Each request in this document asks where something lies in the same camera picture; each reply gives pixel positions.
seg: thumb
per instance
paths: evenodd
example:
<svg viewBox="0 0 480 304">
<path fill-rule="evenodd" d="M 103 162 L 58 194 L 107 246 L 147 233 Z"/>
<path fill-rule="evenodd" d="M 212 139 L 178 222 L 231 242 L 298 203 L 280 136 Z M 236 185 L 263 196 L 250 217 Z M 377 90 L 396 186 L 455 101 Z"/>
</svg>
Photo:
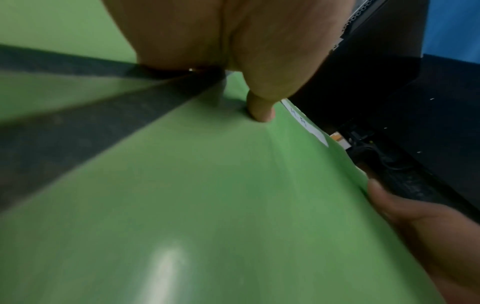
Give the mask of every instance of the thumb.
<svg viewBox="0 0 480 304">
<path fill-rule="evenodd" d="M 448 207 L 421 201 L 401 198 L 388 193 L 374 179 L 368 182 L 368 196 L 374 208 L 393 223 L 415 221 L 427 217 L 437 217 Z"/>
<path fill-rule="evenodd" d="M 252 91 L 246 98 L 246 107 L 250 115 L 257 121 L 269 122 L 275 118 L 274 104 L 277 101 L 270 101 L 255 95 Z"/>
</svg>

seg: black machine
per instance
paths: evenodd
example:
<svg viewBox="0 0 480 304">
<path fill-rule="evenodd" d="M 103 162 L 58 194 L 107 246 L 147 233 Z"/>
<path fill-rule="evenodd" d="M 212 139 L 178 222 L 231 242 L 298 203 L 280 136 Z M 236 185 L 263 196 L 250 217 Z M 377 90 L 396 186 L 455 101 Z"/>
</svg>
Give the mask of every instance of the black machine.
<svg viewBox="0 0 480 304">
<path fill-rule="evenodd" d="M 393 192 L 480 222 L 480 65 L 423 56 L 428 0 L 363 0 L 290 98 Z"/>
</svg>

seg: green vinyl sheet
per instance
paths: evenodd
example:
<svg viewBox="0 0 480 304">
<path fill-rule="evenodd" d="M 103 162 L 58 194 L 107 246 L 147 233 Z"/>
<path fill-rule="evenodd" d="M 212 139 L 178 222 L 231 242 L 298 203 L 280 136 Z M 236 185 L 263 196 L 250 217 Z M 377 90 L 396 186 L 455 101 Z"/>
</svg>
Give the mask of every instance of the green vinyl sheet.
<svg viewBox="0 0 480 304">
<path fill-rule="evenodd" d="M 343 149 L 227 80 L 0 214 L 0 302 L 442 303 Z"/>
<path fill-rule="evenodd" d="M 2 0 L 0 44 L 131 63 L 137 60 L 101 0 Z"/>
<path fill-rule="evenodd" d="M 80 106 L 160 83 L 148 79 L 0 71 L 0 122 Z"/>
</svg>

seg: sticker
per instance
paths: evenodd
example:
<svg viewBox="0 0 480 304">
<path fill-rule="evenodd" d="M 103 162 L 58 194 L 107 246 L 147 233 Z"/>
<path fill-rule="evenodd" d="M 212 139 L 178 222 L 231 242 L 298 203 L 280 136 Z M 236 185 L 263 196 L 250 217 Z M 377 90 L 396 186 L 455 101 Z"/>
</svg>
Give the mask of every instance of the sticker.
<svg viewBox="0 0 480 304">
<path fill-rule="evenodd" d="M 319 129 L 309 124 L 299 113 L 297 113 L 297 111 L 293 109 L 293 107 L 290 105 L 290 102 L 287 99 L 283 99 L 281 103 L 286 107 L 286 109 L 296 119 L 296 121 L 298 121 L 307 131 L 309 131 L 315 137 L 317 137 L 318 140 L 321 141 L 321 143 L 323 143 L 327 147 L 329 146 L 329 143 L 327 142 L 325 135 Z"/>
</svg>

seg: black stripe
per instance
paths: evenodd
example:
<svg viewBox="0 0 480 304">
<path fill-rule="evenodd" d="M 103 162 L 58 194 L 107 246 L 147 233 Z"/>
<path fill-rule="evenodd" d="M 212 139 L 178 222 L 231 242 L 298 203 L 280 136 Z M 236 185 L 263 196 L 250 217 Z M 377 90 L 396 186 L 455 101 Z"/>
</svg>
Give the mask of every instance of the black stripe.
<svg viewBox="0 0 480 304">
<path fill-rule="evenodd" d="M 72 76 L 169 79 L 188 71 L 158 71 L 131 63 L 0 45 L 0 70 Z"/>
<path fill-rule="evenodd" d="M 205 71 L 96 104 L 1 127 L 0 210 L 48 185 L 224 77 L 220 70 Z"/>
</svg>

